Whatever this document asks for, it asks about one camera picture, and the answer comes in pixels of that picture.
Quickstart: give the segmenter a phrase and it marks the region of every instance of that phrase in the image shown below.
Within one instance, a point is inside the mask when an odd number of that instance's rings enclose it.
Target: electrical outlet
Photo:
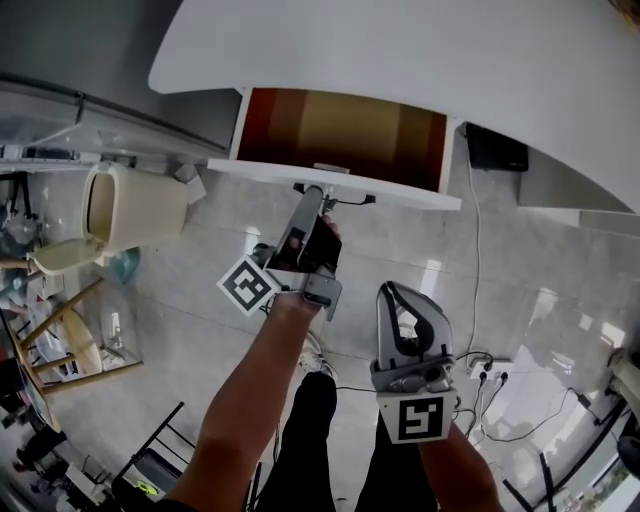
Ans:
[[[480,380],[480,374],[485,371],[484,365],[489,361],[491,361],[491,359],[488,357],[474,359],[469,378],[471,380]],[[494,359],[491,371],[487,372],[487,379],[489,381],[499,379],[500,375],[504,372],[511,374],[511,370],[513,370],[513,361],[510,361],[509,359]]]

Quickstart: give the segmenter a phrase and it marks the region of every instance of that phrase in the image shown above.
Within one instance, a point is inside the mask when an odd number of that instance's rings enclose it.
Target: open drawer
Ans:
[[[267,182],[335,186],[333,195],[457,210],[446,195],[455,120],[346,94],[253,89],[245,93],[230,160],[209,168]]]

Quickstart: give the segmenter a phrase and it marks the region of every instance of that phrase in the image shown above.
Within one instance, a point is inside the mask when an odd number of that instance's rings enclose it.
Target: trash can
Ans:
[[[83,238],[36,252],[36,264],[45,274],[62,274],[102,255],[178,236],[187,187],[168,176],[101,162],[89,172],[82,203]]]

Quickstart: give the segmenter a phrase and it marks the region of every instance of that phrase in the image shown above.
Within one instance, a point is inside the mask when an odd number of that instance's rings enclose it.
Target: floor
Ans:
[[[395,280],[431,296],[449,317],[456,353],[473,329],[477,277],[476,213],[469,190],[466,147],[456,140],[451,195],[459,212],[419,211],[383,204],[339,205],[342,232],[338,277],[343,295],[332,322],[314,328],[340,384],[370,388],[375,356],[375,297]],[[48,223],[50,240],[79,234],[83,173],[41,174],[32,198]],[[186,403],[173,424],[195,439],[216,391],[260,328],[216,287],[226,270],[258,241],[275,242],[299,195],[287,186],[262,184],[204,171],[208,195],[189,212],[179,240],[147,247],[128,293],[132,329],[144,354],[143,369],[54,397],[54,411],[70,440],[117,472],[175,405]],[[509,480],[530,500],[540,498],[537,453],[554,475],[563,475],[596,435],[589,413],[568,387],[586,393],[603,415],[614,347],[635,339],[640,311],[640,240],[581,231],[516,208],[518,176],[474,171],[482,215],[481,280],[474,347],[512,359],[514,371],[487,412],[487,431],[518,437],[557,412],[528,438],[513,443],[473,442],[498,481]],[[287,407],[301,375],[296,374]],[[476,397],[477,381],[456,369],[463,406]],[[339,391],[329,438],[334,498],[353,510],[373,449],[377,405],[372,393]],[[469,414],[457,420],[462,428]],[[613,443],[613,438],[605,442]],[[188,457],[185,446],[179,453]],[[271,450],[263,456],[265,467]],[[506,510],[518,510],[499,485]]]

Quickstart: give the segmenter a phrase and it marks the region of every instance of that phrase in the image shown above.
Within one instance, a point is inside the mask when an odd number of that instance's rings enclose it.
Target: forearm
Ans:
[[[419,447],[429,484],[443,510],[500,510],[489,466],[455,424],[447,439]]]
[[[240,509],[280,420],[314,314],[276,300],[251,348],[211,402],[193,458],[167,498],[199,512]]]
[[[313,315],[276,304],[253,345],[215,396],[200,431],[259,459],[280,420]]]

